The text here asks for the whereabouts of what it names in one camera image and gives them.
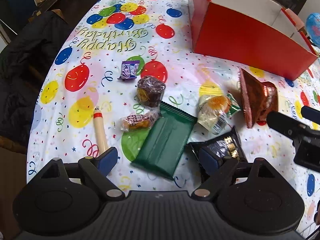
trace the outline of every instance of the wooden rolling pin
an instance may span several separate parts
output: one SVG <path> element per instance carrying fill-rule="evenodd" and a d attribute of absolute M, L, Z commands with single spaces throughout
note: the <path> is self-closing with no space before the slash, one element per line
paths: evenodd
<path fill-rule="evenodd" d="M 93 125 L 94 132 L 96 134 L 97 145 L 99 148 L 99 155 L 101 155 L 108 150 L 109 147 L 107 143 L 106 132 L 104 130 L 102 112 L 97 107 L 93 111 Z"/>

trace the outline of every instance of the green balloon print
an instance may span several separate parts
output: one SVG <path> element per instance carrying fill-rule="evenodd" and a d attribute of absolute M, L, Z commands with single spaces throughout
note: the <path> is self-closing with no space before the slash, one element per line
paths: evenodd
<path fill-rule="evenodd" d="M 137 76 L 139 76 L 141 74 L 141 70 L 143 69 L 143 66 L 144 66 L 144 60 L 141 56 L 133 56 L 133 57 L 129 57 L 126 61 L 134 61 L 134 60 L 140 60 L 140 63 L 139 63 L 139 67 L 138 67 L 138 70 L 137 70 Z"/>
<path fill-rule="evenodd" d="M 318 103 L 318 95 L 315 91 L 313 91 L 313 97 L 314 97 L 315 101 Z"/>
<path fill-rule="evenodd" d="M 115 10 L 116 10 L 116 8 L 114 6 L 104 8 L 99 12 L 99 15 L 102 17 L 107 17 L 107 16 L 111 15 Z"/>
<path fill-rule="evenodd" d="M 144 128 L 123 133 L 121 138 L 121 147 L 124 156 L 129 161 L 132 162 L 137 157 L 149 131 L 149 128 Z"/>

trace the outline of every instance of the birthday tablecloth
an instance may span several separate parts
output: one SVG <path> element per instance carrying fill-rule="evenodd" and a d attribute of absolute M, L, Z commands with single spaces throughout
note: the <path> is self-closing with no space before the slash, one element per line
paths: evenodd
<path fill-rule="evenodd" d="M 180 159 L 174 181 L 130 165 L 147 133 L 123 133 L 114 122 L 148 111 L 136 96 L 137 81 L 147 74 L 166 83 L 165 102 L 197 116 L 198 99 L 204 94 L 231 92 L 241 103 L 237 74 L 241 67 L 258 80 L 276 85 L 281 113 L 320 130 L 300 114 L 303 105 L 320 109 L 319 61 L 297 80 L 290 81 L 254 66 L 194 54 L 189 24 L 188 0 L 97 1 L 62 46 L 44 81 L 30 133 L 27 181 L 53 157 L 72 163 L 87 155 L 97 156 L 92 114 L 98 106 L 108 144 L 118 150 L 118 162 L 108 175 L 116 186 L 126 194 L 130 190 L 191 193 L 197 188 L 199 167 L 195 157 L 186 153 Z M 230 45 L 226 49 L 237 48 Z M 140 60 L 136 80 L 117 79 L 125 60 Z M 320 175 L 295 165 L 292 142 L 267 125 L 255 124 L 247 129 L 243 112 L 232 117 L 225 131 L 233 125 L 248 161 L 256 157 L 267 159 L 303 198 L 305 213 L 297 231 L 307 236 L 316 227 L 313 216 L 320 199 Z M 196 124 L 189 141 L 213 137 Z"/>

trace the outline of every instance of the black snack bag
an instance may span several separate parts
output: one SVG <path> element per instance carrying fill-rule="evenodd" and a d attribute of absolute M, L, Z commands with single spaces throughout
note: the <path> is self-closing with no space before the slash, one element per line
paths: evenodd
<path fill-rule="evenodd" d="M 248 162 L 241 148 L 241 141 L 239 139 L 236 127 L 234 126 L 230 132 L 222 134 L 214 139 L 205 142 L 190 142 L 186 145 L 186 150 L 192 152 L 199 162 L 199 151 L 203 148 L 211 155 L 216 155 L 223 159 L 224 156 L 231 156 L 240 162 Z M 205 169 L 200 165 L 201 182 L 208 179 L 209 175 Z"/>

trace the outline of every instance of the barcode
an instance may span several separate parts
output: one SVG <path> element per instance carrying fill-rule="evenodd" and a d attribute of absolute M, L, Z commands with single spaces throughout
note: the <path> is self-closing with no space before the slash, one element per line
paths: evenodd
<path fill-rule="evenodd" d="M 222 113 L 219 115 L 217 123 L 212 127 L 212 133 L 218 134 L 221 130 L 226 126 L 228 121 L 228 117 L 226 113 Z"/>

